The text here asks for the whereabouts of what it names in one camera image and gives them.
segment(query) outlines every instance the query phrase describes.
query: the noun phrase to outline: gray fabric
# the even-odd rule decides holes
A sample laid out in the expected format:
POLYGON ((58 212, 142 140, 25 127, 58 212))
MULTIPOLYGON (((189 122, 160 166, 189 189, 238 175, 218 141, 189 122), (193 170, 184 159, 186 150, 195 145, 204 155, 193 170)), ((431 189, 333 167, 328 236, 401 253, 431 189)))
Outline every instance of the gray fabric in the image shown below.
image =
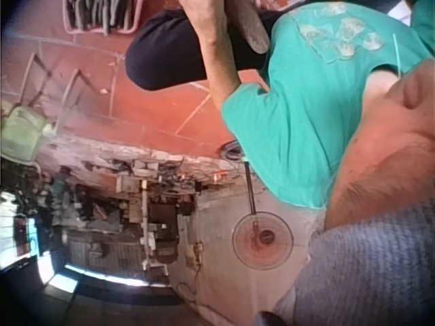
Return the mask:
POLYGON ((428 200, 325 232, 274 313, 291 326, 435 325, 434 225, 428 200))

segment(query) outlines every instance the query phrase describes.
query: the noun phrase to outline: black pants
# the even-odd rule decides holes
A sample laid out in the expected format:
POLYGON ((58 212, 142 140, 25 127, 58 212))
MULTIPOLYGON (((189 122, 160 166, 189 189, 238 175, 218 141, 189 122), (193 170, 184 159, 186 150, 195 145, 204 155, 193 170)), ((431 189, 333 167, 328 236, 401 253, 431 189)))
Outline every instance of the black pants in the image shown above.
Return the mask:
MULTIPOLYGON (((274 23, 286 12, 301 5, 325 2, 307 0, 285 11, 264 10, 260 18, 271 35, 274 23)), ((388 13, 400 0, 348 0, 388 13)), ((228 27, 238 70, 261 69, 265 55, 255 53, 236 30, 228 27)), ((183 10, 163 10, 147 21, 130 44, 125 58, 128 77, 145 90, 159 90, 206 79, 198 38, 183 10)))

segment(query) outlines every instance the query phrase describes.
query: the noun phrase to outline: hand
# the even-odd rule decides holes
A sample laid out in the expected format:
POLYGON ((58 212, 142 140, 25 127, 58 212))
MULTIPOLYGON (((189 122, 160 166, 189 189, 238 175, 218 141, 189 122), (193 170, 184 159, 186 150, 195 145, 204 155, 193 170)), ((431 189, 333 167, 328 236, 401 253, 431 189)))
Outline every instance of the hand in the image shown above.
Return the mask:
POLYGON ((226 36, 224 0, 179 0, 200 43, 214 43, 226 36))

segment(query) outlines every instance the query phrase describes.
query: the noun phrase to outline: red tile floor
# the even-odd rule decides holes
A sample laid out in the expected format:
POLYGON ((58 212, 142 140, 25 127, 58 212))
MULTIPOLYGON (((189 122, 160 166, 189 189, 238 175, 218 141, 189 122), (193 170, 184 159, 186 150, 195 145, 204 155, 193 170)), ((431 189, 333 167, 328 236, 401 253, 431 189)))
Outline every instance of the red tile floor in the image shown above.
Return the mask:
MULTIPOLYGON (((269 7, 287 3, 263 1, 269 7)), ((63 26, 61 0, 25 2, 3 39, 3 99, 16 101, 29 57, 36 53, 52 72, 38 102, 47 116, 58 113, 60 96, 75 68, 100 90, 101 94, 69 119, 67 132, 99 141, 209 157, 216 157, 220 145, 233 139, 210 99, 207 83, 157 92, 141 90, 128 80, 124 68, 124 53, 134 35, 69 35, 63 26)), ((162 8, 175 7, 177 2, 144 1, 142 21, 162 8)), ((245 81, 259 80, 255 71, 242 72, 241 76, 245 81)), ((34 68, 31 77, 36 92, 41 74, 34 68)))

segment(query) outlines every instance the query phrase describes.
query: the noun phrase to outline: teal t-shirt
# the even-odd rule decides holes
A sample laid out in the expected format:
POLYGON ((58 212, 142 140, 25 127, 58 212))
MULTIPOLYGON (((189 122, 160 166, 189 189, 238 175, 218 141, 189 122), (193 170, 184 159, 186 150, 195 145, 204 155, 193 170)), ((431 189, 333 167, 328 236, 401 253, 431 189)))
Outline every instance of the teal t-shirt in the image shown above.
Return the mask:
POLYGON ((360 123, 367 77, 378 67, 398 69, 394 34, 402 73, 432 57, 433 12, 433 0, 418 1, 409 27, 358 5, 314 3, 277 21, 260 72, 270 91, 242 84, 222 107, 227 127, 276 197, 325 207, 360 123))

